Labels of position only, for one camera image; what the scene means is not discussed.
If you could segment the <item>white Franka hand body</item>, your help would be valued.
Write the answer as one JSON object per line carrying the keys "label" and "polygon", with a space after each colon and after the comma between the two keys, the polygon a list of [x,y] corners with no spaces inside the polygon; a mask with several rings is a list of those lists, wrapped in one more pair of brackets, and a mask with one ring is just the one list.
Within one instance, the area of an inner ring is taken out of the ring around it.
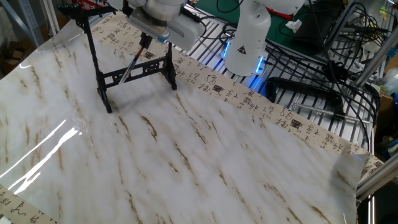
{"label": "white Franka hand body", "polygon": [[183,50],[190,50],[205,31],[204,25],[185,15],[179,15],[174,20],[168,21],[167,28],[170,32],[168,41]]}

